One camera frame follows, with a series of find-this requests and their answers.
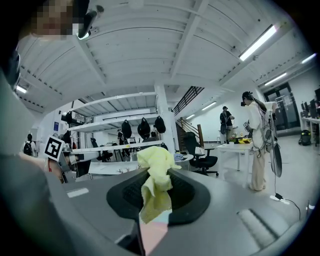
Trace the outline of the light blue tablecloth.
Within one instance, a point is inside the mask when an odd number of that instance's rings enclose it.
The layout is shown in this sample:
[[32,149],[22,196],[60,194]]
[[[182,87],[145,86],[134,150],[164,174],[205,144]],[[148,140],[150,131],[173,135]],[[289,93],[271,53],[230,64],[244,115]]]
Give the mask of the light blue tablecloth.
[[150,223],[160,223],[164,225],[168,225],[169,216],[172,213],[172,210],[165,210],[161,214],[159,214],[156,218],[154,218]]

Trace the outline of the person's white printed shirt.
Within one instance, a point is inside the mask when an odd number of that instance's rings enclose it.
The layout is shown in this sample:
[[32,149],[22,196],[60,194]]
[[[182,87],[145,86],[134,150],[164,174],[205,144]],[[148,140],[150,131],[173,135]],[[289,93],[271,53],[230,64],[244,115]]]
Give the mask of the person's white printed shirt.
[[0,61],[0,158],[17,154],[35,121],[17,95],[21,57],[17,47],[4,51]]

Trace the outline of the staircase with wooden post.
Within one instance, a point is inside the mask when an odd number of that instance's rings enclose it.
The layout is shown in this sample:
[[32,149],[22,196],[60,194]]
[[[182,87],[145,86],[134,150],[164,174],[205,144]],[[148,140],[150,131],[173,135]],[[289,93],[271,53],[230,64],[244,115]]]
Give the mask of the staircase with wooden post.
[[176,124],[176,130],[177,130],[177,137],[178,137],[178,145],[179,149],[182,151],[184,150],[185,144],[184,144],[184,137],[186,136],[186,133],[190,132],[195,135],[196,141],[203,146],[204,140],[203,140],[203,133],[201,125],[198,124],[196,127],[184,120],[182,117],[175,121]]

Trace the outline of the pink plate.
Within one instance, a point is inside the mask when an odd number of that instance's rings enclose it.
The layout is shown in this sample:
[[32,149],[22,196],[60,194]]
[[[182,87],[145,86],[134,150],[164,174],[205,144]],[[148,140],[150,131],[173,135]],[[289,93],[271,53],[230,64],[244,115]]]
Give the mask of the pink plate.
[[149,256],[168,232],[168,225],[158,221],[151,221],[148,224],[141,222],[140,232],[145,255]]

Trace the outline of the yellow cloth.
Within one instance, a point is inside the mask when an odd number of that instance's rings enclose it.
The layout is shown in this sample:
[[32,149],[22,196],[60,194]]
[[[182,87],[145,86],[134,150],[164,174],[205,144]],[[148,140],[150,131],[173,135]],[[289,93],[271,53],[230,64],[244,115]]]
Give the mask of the yellow cloth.
[[153,221],[162,212],[172,209],[168,191],[173,188],[169,169],[180,169],[174,156],[165,148],[151,146],[137,153],[138,164],[147,168],[148,178],[141,186],[143,207],[140,218],[145,223]]

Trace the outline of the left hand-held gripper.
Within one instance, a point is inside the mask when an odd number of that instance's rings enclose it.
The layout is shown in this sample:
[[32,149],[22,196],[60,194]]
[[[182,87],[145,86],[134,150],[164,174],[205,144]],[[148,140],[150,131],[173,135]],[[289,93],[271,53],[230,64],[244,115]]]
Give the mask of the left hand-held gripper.
[[80,152],[72,150],[70,144],[54,136],[47,139],[44,156],[56,161],[60,168],[64,183],[91,180],[89,168],[91,160],[100,156],[98,151]]

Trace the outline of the black glass door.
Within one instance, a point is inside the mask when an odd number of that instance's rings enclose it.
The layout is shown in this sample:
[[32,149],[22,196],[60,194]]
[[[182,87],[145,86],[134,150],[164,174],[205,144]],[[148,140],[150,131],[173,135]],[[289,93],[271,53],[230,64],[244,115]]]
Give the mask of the black glass door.
[[290,131],[300,127],[296,100],[288,82],[264,93],[268,102],[276,102],[275,125],[277,131]]

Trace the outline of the white metal shelf rack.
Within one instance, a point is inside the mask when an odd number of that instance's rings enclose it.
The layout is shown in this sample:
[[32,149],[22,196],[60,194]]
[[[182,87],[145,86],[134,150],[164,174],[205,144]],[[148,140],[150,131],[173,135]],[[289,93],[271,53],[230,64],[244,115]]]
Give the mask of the white metal shelf rack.
[[[137,152],[148,146],[165,144],[170,153],[175,152],[174,118],[168,110],[167,98],[162,92],[139,92],[117,95],[88,102],[71,109],[72,114],[79,115],[84,121],[72,125],[72,135],[84,136],[84,144],[80,144],[76,153],[99,152],[112,156],[106,161],[93,159],[88,173],[93,176],[110,176],[129,172],[139,167]],[[161,116],[166,131],[156,141],[144,141],[138,134],[138,125],[145,118],[150,126]],[[125,139],[122,123],[127,120],[132,135]]]

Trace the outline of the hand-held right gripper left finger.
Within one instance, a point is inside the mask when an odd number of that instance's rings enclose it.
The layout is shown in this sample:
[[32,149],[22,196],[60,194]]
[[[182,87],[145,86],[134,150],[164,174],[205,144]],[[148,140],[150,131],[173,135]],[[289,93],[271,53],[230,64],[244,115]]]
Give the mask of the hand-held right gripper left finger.
[[139,214],[144,205],[141,188],[148,177],[149,174],[144,170],[114,185],[106,194],[106,200],[113,211],[119,217],[133,221],[131,232],[124,235],[116,243],[139,256],[146,256]]

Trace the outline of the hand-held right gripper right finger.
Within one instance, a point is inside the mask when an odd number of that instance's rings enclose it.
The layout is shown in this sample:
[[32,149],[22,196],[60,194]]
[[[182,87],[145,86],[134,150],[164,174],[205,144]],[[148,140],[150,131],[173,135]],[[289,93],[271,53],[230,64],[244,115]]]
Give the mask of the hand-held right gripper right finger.
[[168,191],[172,212],[169,226],[180,226],[195,222],[210,205],[210,192],[200,182],[179,173],[168,171],[172,188]]

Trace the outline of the person's left forearm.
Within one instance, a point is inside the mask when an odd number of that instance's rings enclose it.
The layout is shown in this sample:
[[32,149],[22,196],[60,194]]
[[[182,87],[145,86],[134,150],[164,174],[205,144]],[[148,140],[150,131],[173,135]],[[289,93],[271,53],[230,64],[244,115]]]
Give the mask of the person's left forearm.
[[19,152],[18,155],[23,160],[26,160],[36,165],[37,167],[39,167],[43,172],[54,174],[62,184],[64,183],[61,168],[55,160],[52,160],[47,157],[46,158],[32,157],[24,154],[23,152]]

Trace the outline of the black vacuum cleaner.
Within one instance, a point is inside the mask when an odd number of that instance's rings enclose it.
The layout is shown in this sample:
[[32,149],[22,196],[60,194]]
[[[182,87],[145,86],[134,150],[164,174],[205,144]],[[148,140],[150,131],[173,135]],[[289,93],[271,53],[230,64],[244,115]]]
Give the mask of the black vacuum cleaner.
[[301,146],[309,146],[311,145],[311,132],[309,130],[302,130],[300,133],[300,139],[298,144]]

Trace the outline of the black mezzanine railing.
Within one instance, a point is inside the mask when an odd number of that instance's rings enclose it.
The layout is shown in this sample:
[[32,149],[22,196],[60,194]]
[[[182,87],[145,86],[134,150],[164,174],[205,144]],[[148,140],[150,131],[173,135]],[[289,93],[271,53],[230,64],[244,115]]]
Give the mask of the black mezzanine railing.
[[187,92],[183,95],[180,101],[172,109],[172,112],[176,116],[179,114],[191,101],[193,101],[205,88],[199,86],[191,86]]

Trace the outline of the grey backpack rig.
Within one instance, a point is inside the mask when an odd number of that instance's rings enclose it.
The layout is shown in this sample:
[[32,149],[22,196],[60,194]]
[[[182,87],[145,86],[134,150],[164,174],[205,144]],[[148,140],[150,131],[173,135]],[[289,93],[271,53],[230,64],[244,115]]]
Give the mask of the grey backpack rig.
[[270,154],[270,163],[272,172],[276,177],[282,176],[282,156],[280,146],[278,144],[277,128],[276,128],[276,110],[278,104],[274,101],[266,102],[266,112],[262,115],[262,138],[264,147]]

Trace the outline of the black office chair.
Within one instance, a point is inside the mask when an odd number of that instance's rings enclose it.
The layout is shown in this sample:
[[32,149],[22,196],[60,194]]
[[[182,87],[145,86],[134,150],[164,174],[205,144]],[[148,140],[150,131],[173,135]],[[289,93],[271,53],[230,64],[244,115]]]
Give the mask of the black office chair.
[[208,176],[208,174],[215,174],[219,176],[217,171],[209,171],[217,162],[218,157],[210,156],[211,149],[203,148],[196,140],[196,135],[192,132],[187,132],[183,138],[184,145],[190,155],[193,156],[189,161],[190,165],[197,168],[196,173]]

